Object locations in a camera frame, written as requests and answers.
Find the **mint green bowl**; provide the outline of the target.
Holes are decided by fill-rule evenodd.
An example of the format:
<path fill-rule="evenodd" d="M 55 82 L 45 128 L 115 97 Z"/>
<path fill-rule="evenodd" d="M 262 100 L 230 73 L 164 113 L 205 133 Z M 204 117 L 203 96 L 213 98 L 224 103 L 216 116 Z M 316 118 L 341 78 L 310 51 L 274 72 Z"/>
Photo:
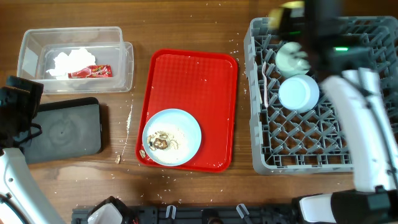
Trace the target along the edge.
<path fill-rule="evenodd" d="M 298 42 L 288 42 L 277 51 L 275 64 L 284 78 L 305 75 L 311 68 L 307 56 Z"/>

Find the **yellow plastic cup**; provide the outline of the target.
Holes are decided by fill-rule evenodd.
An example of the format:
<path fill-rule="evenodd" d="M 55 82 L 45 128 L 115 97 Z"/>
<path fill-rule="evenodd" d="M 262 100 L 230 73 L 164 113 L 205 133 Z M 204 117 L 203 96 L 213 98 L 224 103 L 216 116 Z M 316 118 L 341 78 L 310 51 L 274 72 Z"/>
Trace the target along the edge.
<path fill-rule="evenodd" d="M 304 9 L 304 1 L 291 1 L 281 4 L 269 13 L 269 28 L 277 30 L 284 24 L 299 21 L 304 16 Z"/>

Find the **white plastic fork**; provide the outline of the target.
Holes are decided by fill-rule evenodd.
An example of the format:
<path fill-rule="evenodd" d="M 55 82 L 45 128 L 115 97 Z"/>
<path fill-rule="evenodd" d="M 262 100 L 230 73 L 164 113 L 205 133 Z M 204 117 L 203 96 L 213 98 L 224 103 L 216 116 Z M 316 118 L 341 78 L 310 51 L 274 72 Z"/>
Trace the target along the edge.
<path fill-rule="evenodd" d="M 262 69 L 261 69 L 261 73 L 262 73 L 262 79 L 264 81 L 264 93 L 263 93 L 263 104 L 265 108 L 268 108 L 269 103 L 268 103 L 268 98 L 267 98 L 267 77 L 266 77 L 266 68 L 267 68 L 267 63 L 264 62 L 262 64 Z"/>

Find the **light blue bowl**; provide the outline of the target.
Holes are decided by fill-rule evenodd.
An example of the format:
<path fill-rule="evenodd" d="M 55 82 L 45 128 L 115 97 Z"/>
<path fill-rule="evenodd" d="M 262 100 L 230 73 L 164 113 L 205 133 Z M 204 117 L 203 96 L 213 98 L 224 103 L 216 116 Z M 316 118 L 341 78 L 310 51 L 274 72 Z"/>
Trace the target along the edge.
<path fill-rule="evenodd" d="M 278 96 L 284 108 L 305 113 L 317 105 L 320 89 L 312 77 L 296 75 L 282 82 Z"/>

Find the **red snack wrapper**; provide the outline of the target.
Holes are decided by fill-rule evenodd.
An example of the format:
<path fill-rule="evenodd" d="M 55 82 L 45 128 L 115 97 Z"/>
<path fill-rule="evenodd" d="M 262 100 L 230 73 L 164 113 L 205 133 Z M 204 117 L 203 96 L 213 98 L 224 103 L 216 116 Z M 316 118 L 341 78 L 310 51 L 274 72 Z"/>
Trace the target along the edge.
<path fill-rule="evenodd" d="M 90 65 L 68 74 L 69 78 L 111 78 L 112 76 L 110 65 Z"/>

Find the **light blue plate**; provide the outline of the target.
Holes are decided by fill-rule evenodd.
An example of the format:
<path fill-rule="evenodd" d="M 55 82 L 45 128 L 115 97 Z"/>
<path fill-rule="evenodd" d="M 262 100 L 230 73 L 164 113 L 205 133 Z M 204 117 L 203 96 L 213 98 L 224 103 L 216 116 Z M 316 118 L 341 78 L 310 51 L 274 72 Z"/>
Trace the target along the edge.
<path fill-rule="evenodd" d="M 147 144 L 147 137 L 157 131 L 173 134 L 178 142 L 178 149 L 152 151 Z M 153 115 L 144 126 L 142 132 L 142 149 L 146 152 L 144 159 L 151 159 L 156 164 L 167 167 L 183 165 L 197 154 L 201 139 L 200 125 L 190 113 L 174 108 L 162 110 Z"/>

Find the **white plastic spoon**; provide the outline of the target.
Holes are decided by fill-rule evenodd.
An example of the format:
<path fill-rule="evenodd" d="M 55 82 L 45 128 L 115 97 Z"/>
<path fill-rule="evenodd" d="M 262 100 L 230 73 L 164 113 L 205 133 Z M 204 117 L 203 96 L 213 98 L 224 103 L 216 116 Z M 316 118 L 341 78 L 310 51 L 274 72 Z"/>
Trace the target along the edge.
<path fill-rule="evenodd" d="M 261 91 L 260 91 L 260 90 L 257 90 L 257 94 L 258 94 L 259 102 L 260 102 L 260 104 L 262 104 Z"/>

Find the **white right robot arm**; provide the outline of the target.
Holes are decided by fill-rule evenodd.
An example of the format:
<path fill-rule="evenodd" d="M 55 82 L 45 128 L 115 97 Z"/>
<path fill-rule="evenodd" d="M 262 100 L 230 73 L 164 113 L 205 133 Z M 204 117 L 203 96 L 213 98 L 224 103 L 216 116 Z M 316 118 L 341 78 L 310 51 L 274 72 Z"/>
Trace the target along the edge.
<path fill-rule="evenodd" d="M 371 49 L 345 35 L 338 1 L 291 1 L 270 14 L 282 40 L 298 42 L 333 103 L 353 163 L 354 189 L 300 197 L 305 223 L 397 221 L 397 142 Z"/>

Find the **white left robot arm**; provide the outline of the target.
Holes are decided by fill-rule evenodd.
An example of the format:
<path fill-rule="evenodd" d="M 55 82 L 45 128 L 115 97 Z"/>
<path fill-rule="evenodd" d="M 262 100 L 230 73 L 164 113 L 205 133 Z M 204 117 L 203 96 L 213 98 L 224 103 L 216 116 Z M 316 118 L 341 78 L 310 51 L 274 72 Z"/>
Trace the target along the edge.
<path fill-rule="evenodd" d="M 33 123 L 44 91 L 41 83 L 9 76 L 1 87 L 1 208 L 21 223 L 63 223 L 34 180 L 21 145 L 42 134 Z"/>

